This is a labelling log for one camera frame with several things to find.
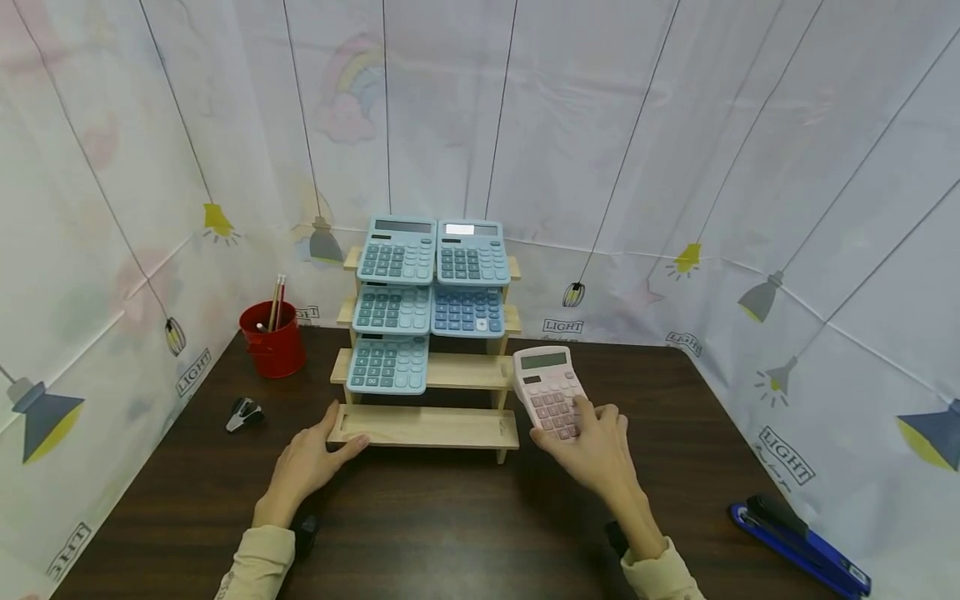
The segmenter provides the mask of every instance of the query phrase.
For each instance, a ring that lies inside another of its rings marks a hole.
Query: red pen holder
[[[277,318],[279,326],[269,333],[256,328],[260,323],[267,326],[270,320],[271,301],[254,304],[240,315],[240,329],[247,338],[247,352],[253,357],[256,372],[263,377],[279,379],[292,375],[306,364],[306,350],[297,327],[297,309],[284,302]]]

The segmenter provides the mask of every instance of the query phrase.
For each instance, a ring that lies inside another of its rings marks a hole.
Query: curtain
[[[334,325],[392,213],[503,223],[524,337],[685,352],[874,597],[951,597],[958,31],[950,0],[0,0],[0,581],[48,596],[240,311],[282,271]]]

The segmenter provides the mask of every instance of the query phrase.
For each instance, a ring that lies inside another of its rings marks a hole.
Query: calculator
[[[501,288],[434,285],[430,330],[435,335],[500,338],[503,329]]]
[[[358,334],[347,389],[356,394],[423,394],[428,346],[426,335]]]
[[[514,352],[514,391],[535,427],[562,441],[580,436],[574,396],[586,396],[565,346],[539,346]]]
[[[429,284],[433,281],[436,237],[436,221],[372,217],[357,278],[400,285]]]
[[[428,285],[364,283],[353,309],[358,333],[425,335],[430,332],[433,291]]]
[[[445,285],[508,285],[503,227],[495,221],[440,221],[437,280]]]

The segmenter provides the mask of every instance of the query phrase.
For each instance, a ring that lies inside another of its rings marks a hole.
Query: sleeve
[[[294,560],[294,541],[289,529],[248,529],[215,600],[274,600]]]
[[[667,549],[658,559],[637,562],[632,550],[620,559],[627,582],[641,600],[705,600],[684,559],[666,539]]]

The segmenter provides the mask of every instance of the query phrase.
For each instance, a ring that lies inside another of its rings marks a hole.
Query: blue stapler
[[[870,595],[870,577],[847,557],[810,531],[789,506],[766,494],[730,506],[740,529],[770,546],[822,584],[848,600]]]

